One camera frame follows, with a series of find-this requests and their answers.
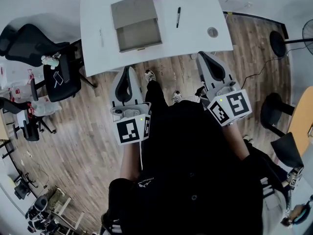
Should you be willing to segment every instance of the smartphone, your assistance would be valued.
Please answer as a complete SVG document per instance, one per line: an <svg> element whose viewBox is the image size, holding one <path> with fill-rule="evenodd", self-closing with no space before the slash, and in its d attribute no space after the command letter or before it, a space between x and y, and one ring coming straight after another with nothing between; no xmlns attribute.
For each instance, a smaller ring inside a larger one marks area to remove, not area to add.
<svg viewBox="0 0 313 235"><path fill-rule="evenodd" d="M53 78L55 79L55 81L61 85L63 83L63 78L60 76L59 72L56 71L53 75Z"/></svg>

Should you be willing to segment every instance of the white desk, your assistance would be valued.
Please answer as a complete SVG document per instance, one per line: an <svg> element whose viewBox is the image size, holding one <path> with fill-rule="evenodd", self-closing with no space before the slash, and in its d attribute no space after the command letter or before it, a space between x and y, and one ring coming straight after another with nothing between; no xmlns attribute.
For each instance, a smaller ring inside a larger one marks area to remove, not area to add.
<svg viewBox="0 0 313 235"><path fill-rule="evenodd" d="M81 0L81 37L86 75L126 65L199 51L233 50L218 0L154 0L163 44L120 53L111 4L121 0ZM177 10L181 7L179 27ZM219 35L209 37L215 27Z"/></svg>

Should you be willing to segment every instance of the fan base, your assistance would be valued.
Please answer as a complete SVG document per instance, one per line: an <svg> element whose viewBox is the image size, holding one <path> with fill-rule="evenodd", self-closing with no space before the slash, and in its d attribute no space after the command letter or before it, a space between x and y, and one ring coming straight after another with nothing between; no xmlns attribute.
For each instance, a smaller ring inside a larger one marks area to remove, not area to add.
<svg viewBox="0 0 313 235"><path fill-rule="evenodd" d="M279 32L272 31L269 35L269 42L276 56L283 57L286 55L285 40Z"/></svg>

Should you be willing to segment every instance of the pen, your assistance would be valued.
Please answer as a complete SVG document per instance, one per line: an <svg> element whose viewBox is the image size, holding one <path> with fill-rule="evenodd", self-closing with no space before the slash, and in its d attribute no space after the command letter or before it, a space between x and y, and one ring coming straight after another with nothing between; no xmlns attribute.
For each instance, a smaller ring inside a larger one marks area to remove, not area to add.
<svg viewBox="0 0 313 235"><path fill-rule="evenodd" d="M178 28L178 25L179 25L179 19L180 19L180 7L178 8L178 12L177 12L177 23L176 23L176 28Z"/></svg>

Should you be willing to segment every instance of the standing fan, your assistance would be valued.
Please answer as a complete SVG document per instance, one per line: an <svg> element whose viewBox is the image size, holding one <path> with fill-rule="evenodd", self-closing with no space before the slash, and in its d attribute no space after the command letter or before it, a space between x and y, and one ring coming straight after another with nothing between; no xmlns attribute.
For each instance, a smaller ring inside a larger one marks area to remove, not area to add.
<svg viewBox="0 0 313 235"><path fill-rule="evenodd" d="M286 55L286 44L304 42L309 52L313 55L313 19L308 21L302 29L302 38L298 40L285 41L277 31L272 31L269 35L270 46L278 57Z"/></svg>

